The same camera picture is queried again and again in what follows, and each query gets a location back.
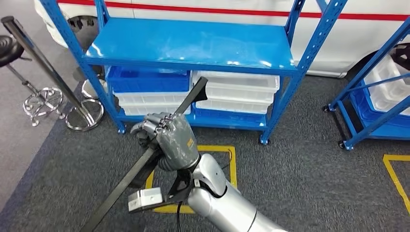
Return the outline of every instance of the storage bin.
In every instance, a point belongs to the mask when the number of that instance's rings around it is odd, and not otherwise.
[[[179,104],[120,104],[121,108],[124,109],[125,115],[127,116],[141,116],[147,114],[159,114],[162,112],[174,113],[179,107]],[[185,115],[191,113],[191,108],[189,107],[185,111]]]
[[[370,123],[384,114],[384,112],[377,111],[373,108],[369,90],[367,88],[355,90],[353,91],[353,95],[357,101],[357,106],[355,108],[357,109],[357,113],[362,120]],[[410,128],[410,116],[397,115],[386,123],[404,128]]]
[[[265,114],[249,114],[222,110],[200,109],[197,108],[195,104],[192,106],[192,109],[194,110],[196,117],[218,118],[222,120],[246,121],[255,123],[266,121]]]
[[[189,92],[159,93],[113,93],[120,105],[124,104],[171,104],[180,105]]]
[[[193,82],[199,77],[206,77],[206,95],[213,99],[232,99],[271,104],[273,96],[279,89],[279,76],[234,73],[193,71]]]
[[[386,56],[376,67],[364,78],[366,84],[371,84],[377,81],[400,76],[406,73],[405,69],[402,72],[397,68],[390,56]],[[410,85],[401,80],[383,83],[368,88],[370,93],[371,103],[376,111],[387,112],[396,104],[410,95]],[[410,109],[401,113],[402,115],[410,116]]]
[[[192,85],[190,71],[110,67],[107,82],[116,93],[187,92]]]
[[[252,114],[266,114],[270,103],[265,102],[248,102],[238,101],[233,99],[212,99],[208,98],[205,101],[198,101],[196,108],[198,109],[210,109],[221,111],[232,111]]]

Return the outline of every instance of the floor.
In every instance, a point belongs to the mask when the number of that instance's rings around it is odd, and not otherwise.
[[[0,9],[1,16],[14,15],[21,22],[75,89],[76,64],[67,50],[52,41],[32,1],[0,0]],[[13,65],[35,85],[53,85],[34,62]],[[68,130],[53,116],[33,128],[20,110],[28,93],[4,68],[0,83],[5,100],[0,102],[0,116],[5,119],[0,121],[0,131],[7,131],[7,137],[0,137],[0,210],[4,207],[0,231],[78,231],[141,155],[135,138],[118,135],[108,117],[86,133]],[[195,128],[194,133],[200,144],[235,146],[238,189],[290,231],[404,231],[410,228],[410,217],[382,157],[409,155],[410,144],[368,140],[354,151],[338,148],[339,131],[321,106],[345,84],[346,80],[306,78],[269,146],[259,145],[258,133],[252,131]],[[221,164],[227,161],[222,154],[214,155]],[[407,193],[409,165],[392,162]],[[167,188],[160,182],[172,178],[158,170],[154,186]],[[129,193],[121,196],[98,231],[175,231],[173,214],[129,215]],[[195,215],[183,215],[181,225],[183,231],[215,230]]]
[[[35,41],[57,72],[74,89],[78,82],[72,78],[76,63],[72,55],[51,38],[45,23],[36,14],[33,0],[0,0],[0,16],[13,15]],[[0,34],[8,34],[3,25]],[[12,66],[37,88],[55,86],[51,79],[33,61],[17,60]],[[29,167],[57,117],[50,115],[32,127],[22,109],[23,101],[30,93],[6,68],[0,69],[0,210],[12,194],[18,181]]]

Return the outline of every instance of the red stripe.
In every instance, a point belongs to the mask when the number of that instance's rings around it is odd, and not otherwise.
[[[93,6],[93,0],[57,0],[58,3],[69,3]],[[106,1],[107,7],[131,8],[141,10],[158,10],[158,11],[177,11],[177,12],[195,12],[195,13],[213,13],[213,14],[228,14],[228,15],[258,15],[258,16],[289,16],[286,11],[256,11],[256,10],[234,10],[234,9],[219,9],[219,8],[197,8],[183,6],[163,6],[163,5],[148,5],[125,2]],[[320,18],[321,13],[302,12],[300,14],[304,18]],[[341,13],[339,19],[356,19],[356,20],[383,20],[383,21],[404,21],[409,15],[406,14],[349,14]]]

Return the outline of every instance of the blue cart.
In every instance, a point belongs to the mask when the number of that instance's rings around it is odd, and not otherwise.
[[[325,112],[334,112],[338,107],[347,127],[351,133],[351,138],[339,141],[341,148],[352,150],[353,146],[366,138],[371,139],[393,139],[410,140],[410,116],[402,116],[400,113],[410,107],[410,93],[395,107],[386,113],[376,112],[371,105],[369,98],[369,87],[392,82],[403,78],[409,78],[410,73],[401,76],[385,79],[366,85],[363,79],[370,71],[388,55],[394,46],[410,34],[410,17],[401,25],[394,35],[381,47],[372,59],[358,72],[349,82],[342,92],[328,105],[324,107]],[[361,131],[356,131],[348,111],[345,108],[345,101],[352,104],[360,123],[363,126]]]

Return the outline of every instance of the caster wheel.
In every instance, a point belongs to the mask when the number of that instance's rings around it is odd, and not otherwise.
[[[32,120],[31,121],[31,125],[34,126],[34,127],[38,126],[38,124],[39,124],[38,120]]]
[[[340,140],[340,141],[338,142],[338,144],[339,144],[339,147],[340,147],[340,148],[346,149],[345,143],[344,143],[342,140]]]
[[[262,142],[261,140],[259,140],[259,143],[262,144],[262,145],[268,145],[268,144],[270,144],[270,139],[268,139],[268,140],[266,141],[266,143],[264,143],[264,142]]]
[[[322,107],[322,110],[323,110],[323,112],[325,112],[325,113],[329,113],[329,112],[330,112],[330,109],[329,109],[329,106],[328,106],[328,105],[325,105],[324,107]]]
[[[61,114],[59,115],[59,119],[65,119],[65,114],[64,114],[64,113],[61,113]]]

